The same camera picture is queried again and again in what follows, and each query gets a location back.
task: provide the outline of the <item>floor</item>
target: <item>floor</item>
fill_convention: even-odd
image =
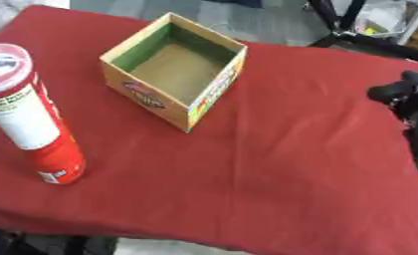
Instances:
[[[166,12],[237,39],[304,46],[327,34],[305,0],[263,0],[264,8],[202,0],[72,0],[72,9],[153,20]]]

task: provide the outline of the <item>cardboard box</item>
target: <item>cardboard box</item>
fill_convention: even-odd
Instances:
[[[173,13],[101,56],[106,84],[190,131],[237,78],[247,47]]]

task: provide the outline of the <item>can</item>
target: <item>can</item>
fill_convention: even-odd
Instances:
[[[0,44],[0,128],[44,181],[66,184],[83,174],[83,154],[48,97],[31,56],[12,44]]]

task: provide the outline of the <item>table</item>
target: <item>table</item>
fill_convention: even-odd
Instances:
[[[418,255],[418,171],[365,95],[417,63],[247,43],[244,73],[184,133],[105,86],[99,55],[145,24],[35,6],[0,32],[32,54],[88,160],[79,182],[45,184],[0,132],[1,228]]]

